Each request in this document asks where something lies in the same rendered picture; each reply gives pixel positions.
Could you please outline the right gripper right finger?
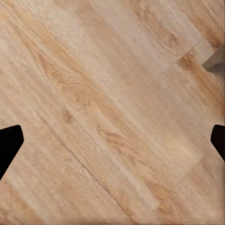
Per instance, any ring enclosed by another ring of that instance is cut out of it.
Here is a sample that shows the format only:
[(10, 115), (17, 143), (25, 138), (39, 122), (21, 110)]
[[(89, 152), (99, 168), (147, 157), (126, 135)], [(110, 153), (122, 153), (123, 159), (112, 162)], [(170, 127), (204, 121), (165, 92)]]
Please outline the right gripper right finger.
[(225, 161), (225, 127), (216, 124), (212, 130), (210, 140)]

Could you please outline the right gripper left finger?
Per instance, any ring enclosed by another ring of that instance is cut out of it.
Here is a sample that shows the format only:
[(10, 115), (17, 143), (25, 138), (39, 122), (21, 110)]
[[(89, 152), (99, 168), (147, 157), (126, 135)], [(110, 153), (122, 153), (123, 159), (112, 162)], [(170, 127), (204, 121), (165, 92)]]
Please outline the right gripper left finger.
[(0, 130), (0, 180), (24, 143), (20, 125)]

